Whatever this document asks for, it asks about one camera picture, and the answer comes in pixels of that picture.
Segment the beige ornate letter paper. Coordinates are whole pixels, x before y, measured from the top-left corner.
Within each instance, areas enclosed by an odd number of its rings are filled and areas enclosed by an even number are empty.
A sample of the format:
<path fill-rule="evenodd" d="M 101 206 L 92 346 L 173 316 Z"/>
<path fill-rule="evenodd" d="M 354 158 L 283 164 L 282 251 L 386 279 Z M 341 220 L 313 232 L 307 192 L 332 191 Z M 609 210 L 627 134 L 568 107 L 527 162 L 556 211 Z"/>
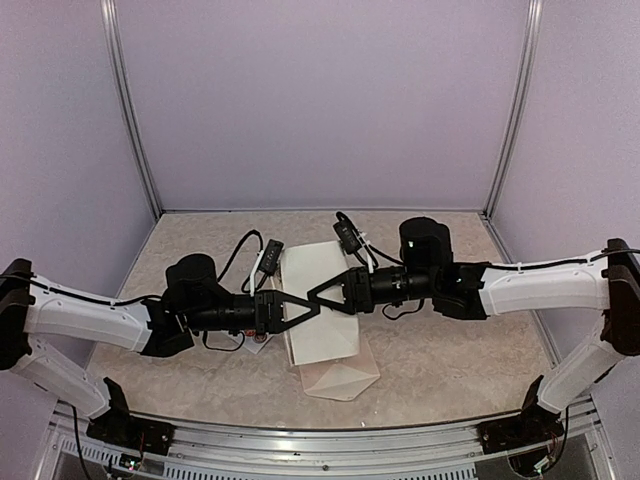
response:
<path fill-rule="evenodd" d="M 305 299 L 309 290 L 346 270 L 336 240 L 288 247 L 280 262 L 282 289 Z M 295 366 L 352 357 L 359 353 L 359 319 L 322 306 L 318 315 L 289 329 L 285 340 Z"/>

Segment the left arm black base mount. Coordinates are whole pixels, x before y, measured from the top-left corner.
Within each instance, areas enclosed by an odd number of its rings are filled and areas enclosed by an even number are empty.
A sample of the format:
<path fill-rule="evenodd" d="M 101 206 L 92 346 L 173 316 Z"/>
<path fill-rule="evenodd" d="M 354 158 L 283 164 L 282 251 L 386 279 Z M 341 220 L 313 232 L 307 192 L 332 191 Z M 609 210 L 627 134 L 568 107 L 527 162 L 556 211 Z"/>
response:
<path fill-rule="evenodd" d="M 115 381 L 104 378 L 109 392 L 108 410 L 89 421 L 87 436 L 140 453 L 166 456 L 176 427 L 168 422 L 133 415 L 124 392 Z"/>

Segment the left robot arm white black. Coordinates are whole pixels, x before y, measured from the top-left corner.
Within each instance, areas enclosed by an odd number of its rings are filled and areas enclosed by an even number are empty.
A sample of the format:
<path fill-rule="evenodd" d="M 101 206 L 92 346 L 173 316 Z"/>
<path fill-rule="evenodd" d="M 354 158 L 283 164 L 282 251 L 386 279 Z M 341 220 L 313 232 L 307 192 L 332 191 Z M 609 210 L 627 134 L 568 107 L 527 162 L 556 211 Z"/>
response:
<path fill-rule="evenodd" d="M 162 295 L 118 300 L 36 275 L 26 259 L 1 274 L 1 368 L 71 404 L 121 445 L 140 434 L 121 387 L 97 379 L 48 345 L 43 335 L 109 344 L 147 357 L 192 348 L 196 332 L 283 333 L 319 314 L 317 304 L 278 290 L 233 294 L 218 282 L 214 260 L 190 254 L 170 266 Z"/>

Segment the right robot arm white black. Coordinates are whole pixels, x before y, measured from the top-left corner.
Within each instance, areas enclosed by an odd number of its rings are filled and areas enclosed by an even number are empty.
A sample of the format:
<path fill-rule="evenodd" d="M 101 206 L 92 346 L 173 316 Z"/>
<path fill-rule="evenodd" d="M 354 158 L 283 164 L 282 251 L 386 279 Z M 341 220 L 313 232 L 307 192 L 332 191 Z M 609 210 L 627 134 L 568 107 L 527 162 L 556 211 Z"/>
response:
<path fill-rule="evenodd" d="M 399 239 L 398 265 L 350 268 L 309 290 L 309 300 L 349 315 L 430 301 L 441 315 L 467 321 L 530 310 L 602 313 L 595 332 L 529 387 L 511 423 L 520 443 L 535 442 L 579 394 L 639 353 L 639 262 L 622 239 L 579 257 L 518 264 L 455 261 L 449 228 L 428 217 L 401 223 Z"/>

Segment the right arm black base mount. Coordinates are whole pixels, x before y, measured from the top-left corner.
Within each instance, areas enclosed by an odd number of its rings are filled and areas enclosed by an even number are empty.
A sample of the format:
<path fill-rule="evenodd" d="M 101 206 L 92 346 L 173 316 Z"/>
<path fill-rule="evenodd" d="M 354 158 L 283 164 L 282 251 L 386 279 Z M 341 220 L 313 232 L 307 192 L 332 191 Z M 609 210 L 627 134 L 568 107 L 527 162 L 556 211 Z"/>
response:
<path fill-rule="evenodd" d="M 530 385 L 517 414 L 477 425 L 484 454 L 513 450 L 564 435 L 560 414 L 539 405 L 538 391 L 542 380 L 540 375 Z"/>

